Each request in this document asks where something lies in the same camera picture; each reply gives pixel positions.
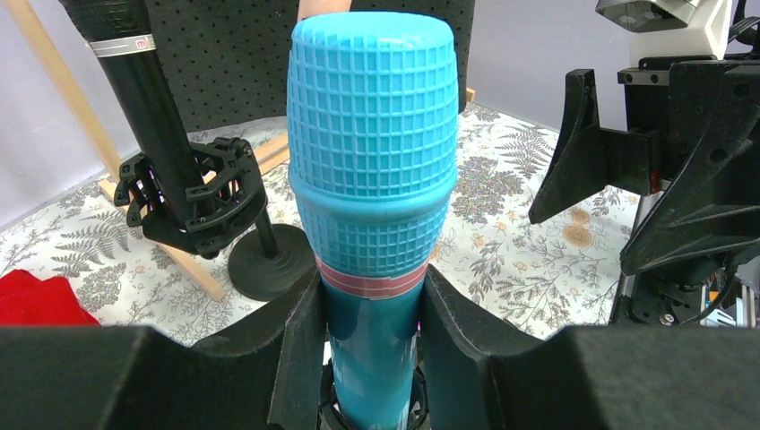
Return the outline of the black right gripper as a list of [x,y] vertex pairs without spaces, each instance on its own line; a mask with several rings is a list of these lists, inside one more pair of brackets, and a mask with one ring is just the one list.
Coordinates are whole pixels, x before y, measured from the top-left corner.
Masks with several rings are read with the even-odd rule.
[[651,57],[617,75],[627,129],[600,125],[595,72],[566,74],[557,145],[529,209],[540,224],[607,186],[669,187],[621,253],[627,275],[676,262],[759,255],[759,62]]

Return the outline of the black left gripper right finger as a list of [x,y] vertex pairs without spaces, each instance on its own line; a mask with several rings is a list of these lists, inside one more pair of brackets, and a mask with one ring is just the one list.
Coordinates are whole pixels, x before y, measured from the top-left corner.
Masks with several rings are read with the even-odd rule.
[[435,429],[756,429],[759,333],[639,324],[537,339],[429,267],[421,305]]

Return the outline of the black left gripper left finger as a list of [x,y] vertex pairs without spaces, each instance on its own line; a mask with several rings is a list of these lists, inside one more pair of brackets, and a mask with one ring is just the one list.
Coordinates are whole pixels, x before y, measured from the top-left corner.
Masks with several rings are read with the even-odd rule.
[[1,332],[4,429],[314,429],[325,317],[316,269],[186,347],[148,326]]

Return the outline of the blue microphone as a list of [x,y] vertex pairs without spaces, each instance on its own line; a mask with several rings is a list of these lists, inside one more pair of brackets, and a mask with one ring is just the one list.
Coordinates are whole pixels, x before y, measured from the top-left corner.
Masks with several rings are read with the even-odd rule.
[[451,27],[386,11],[298,23],[287,80],[289,184],[324,285],[340,412],[408,424],[419,297],[457,181]]

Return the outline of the black handheld microphone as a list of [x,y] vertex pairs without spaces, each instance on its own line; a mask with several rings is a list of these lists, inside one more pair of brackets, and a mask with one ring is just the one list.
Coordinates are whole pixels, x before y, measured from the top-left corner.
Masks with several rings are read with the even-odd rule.
[[186,189],[202,183],[162,71],[144,1],[63,1],[99,61],[174,222],[194,215]]

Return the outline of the peach pink microphone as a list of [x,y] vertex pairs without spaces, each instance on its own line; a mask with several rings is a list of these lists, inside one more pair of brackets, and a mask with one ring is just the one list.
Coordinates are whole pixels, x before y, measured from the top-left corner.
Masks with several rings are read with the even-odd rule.
[[298,2],[297,22],[328,13],[348,12],[351,4],[351,0],[300,0]]

